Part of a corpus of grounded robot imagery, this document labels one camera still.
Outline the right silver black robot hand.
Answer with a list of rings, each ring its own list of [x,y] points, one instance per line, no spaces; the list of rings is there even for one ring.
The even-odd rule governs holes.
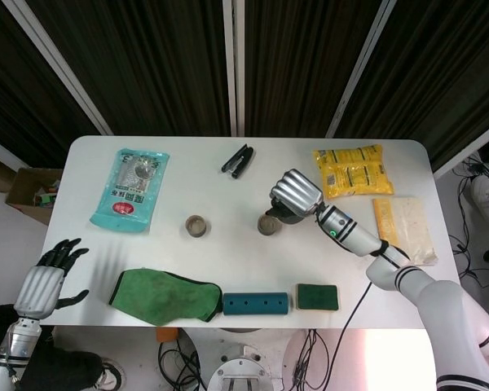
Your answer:
[[[322,191],[297,169],[284,173],[271,188],[270,197],[299,217],[314,214],[324,202]]]

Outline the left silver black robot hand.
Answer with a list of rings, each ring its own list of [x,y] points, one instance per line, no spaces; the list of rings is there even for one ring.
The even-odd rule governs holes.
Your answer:
[[[89,252],[88,248],[75,249],[81,241],[81,238],[62,240],[28,271],[14,304],[20,318],[43,320],[55,310],[76,305],[88,296],[89,290],[84,289],[74,297],[60,297],[76,260]]]

